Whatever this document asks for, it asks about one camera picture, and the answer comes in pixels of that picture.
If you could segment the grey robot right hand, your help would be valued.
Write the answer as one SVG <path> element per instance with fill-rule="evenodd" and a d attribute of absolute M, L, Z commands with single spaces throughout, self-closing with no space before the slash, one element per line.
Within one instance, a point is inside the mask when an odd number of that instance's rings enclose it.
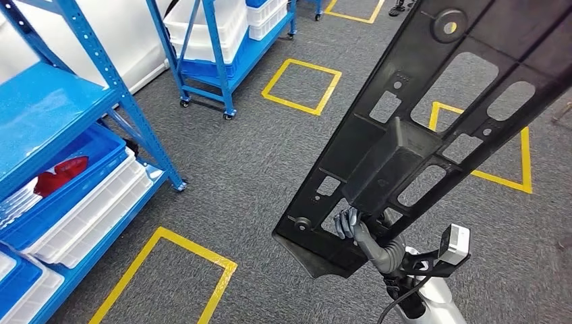
<path fill-rule="evenodd" d="M 334 216 L 334 224 L 338 237 L 342 240 L 353 239 L 379 273 L 389 274 L 399 267 L 395 245 L 390 243 L 380 246 L 371 236 L 367 225 L 361 221 L 357 209 L 349 207 L 340 211 Z"/>

